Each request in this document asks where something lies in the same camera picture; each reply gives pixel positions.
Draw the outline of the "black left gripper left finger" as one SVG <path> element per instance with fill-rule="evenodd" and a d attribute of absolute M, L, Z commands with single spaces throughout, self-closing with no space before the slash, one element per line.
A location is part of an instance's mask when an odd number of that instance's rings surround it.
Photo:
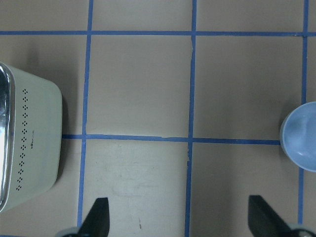
<path fill-rule="evenodd" d="M 85 221 L 77 232 L 78 237 L 107 237 L 110 231 L 110 212 L 107 197 L 97 198 Z"/>

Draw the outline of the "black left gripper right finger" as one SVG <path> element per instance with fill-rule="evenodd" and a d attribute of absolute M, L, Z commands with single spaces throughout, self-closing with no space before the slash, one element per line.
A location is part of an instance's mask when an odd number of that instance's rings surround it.
<path fill-rule="evenodd" d="M 291 228 L 260 196 L 248 197 L 248 227 L 254 237 L 283 237 Z"/>

